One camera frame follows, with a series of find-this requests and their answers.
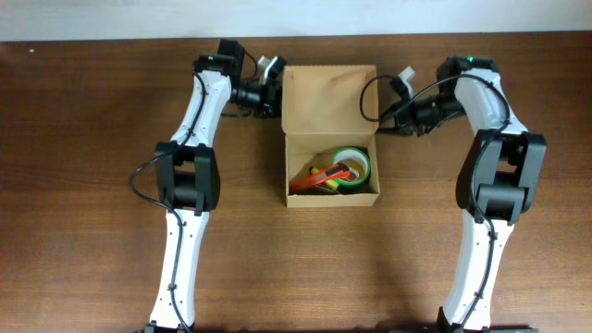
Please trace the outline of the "small yellow tape roll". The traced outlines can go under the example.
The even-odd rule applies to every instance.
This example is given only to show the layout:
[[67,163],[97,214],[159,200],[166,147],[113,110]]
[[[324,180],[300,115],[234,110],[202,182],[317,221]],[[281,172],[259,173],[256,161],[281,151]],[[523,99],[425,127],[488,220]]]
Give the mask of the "small yellow tape roll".
[[359,162],[347,159],[343,161],[343,164],[350,170],[351,174],[348,177],[349,182],[360,181],[365,177],[366,171],[364,166]]

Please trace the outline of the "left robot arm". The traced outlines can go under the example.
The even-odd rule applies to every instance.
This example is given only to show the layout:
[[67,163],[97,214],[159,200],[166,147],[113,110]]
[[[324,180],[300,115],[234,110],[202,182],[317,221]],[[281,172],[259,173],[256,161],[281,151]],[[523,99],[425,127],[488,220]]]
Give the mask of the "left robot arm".
[[159,290],[147,332],[191,332],[196,322],[194,290],[201,243],[220,196],[214,139],[224,108],[240,108],[241,117],[281,115],[281,56],[255,60],[255,72],[243,78],[249,53],[235,40],[223,39],[210,55],[192,63],[192,92],[179,128],[158,142],[149,165],[156,174],[157,198],[166,211],[166,248]]

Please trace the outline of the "brown cardboard box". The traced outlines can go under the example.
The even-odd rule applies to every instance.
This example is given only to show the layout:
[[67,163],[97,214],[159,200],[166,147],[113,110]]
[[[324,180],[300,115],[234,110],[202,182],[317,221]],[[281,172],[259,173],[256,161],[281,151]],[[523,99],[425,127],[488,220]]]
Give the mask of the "brown cardboard box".
[[374,65],[287,66],[282,78],[281,127],[285,133],[285,184],[332,165],[350,148],[365,153],[369,170],[344,194],[286,191],[288,208],[372,206],[380,194],[376,158],[377,87],[365,88]]

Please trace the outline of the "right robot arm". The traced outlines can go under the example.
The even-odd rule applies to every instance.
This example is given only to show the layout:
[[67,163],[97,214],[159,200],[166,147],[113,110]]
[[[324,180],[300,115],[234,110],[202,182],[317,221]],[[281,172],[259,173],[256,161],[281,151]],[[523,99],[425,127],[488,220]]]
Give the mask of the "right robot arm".
[[449,120],[467,117],[474,133],[455,188],[462,244],[435,330],[490,332],[500,261],[515,225],[534,201],[547,141],[513,113],[492,59],[447,58],[437,69],[436,95],[414,91],[413,76],[413,69],[406,68],[391,77],[400,100],[378,117],[380,124],[394,123],[383,131],[422,136]]

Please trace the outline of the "yellow highlighter with blue cap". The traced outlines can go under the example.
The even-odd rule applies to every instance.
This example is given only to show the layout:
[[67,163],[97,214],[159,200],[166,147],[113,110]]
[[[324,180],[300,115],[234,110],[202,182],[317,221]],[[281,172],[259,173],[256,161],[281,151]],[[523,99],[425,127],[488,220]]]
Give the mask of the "yellow highlighter with blue cap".
[[339,173],[339,169],[336,166],[330,166],[323,170],[320,170],[314,166],[310,166],[309,173],[312,178],[311,184],[313,187],[317,185],[327,185],[333,189],[339,189],[339,184],[334,177],[334,174]]

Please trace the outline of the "orange and black stapler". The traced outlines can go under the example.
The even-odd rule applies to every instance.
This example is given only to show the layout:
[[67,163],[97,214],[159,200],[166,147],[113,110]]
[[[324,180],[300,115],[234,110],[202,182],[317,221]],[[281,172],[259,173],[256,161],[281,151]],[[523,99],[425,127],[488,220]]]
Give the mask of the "orange and black stapler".
[[295,195],[337,195],[340,191],[327,185],[317,185],[309,189],[298,189]]

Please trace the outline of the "green tape roll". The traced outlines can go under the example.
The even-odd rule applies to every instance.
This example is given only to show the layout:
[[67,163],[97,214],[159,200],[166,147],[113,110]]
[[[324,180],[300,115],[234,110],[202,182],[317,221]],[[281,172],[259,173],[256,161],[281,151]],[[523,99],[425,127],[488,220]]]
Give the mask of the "green tape roll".
[[347,179],[338,179],[338,184],[348,188],[356,188],[363,185],[370,177],[371,161],[368,154],[355,147],[343,147],[338,149],[331,159],[333,164],[342,163],[350,171]]

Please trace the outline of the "orange utility knife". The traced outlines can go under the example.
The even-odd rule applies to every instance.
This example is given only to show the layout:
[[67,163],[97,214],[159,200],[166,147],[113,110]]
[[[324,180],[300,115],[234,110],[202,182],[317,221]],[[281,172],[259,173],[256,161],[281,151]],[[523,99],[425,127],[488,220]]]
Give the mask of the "orange utility knife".
[[317,190],[319,187],[340,193],[338,180],[349,180],[352,176],[352,171],[345,164],[338,162],[325,169],[314,171],[308,178],[292,182],[289,194]]

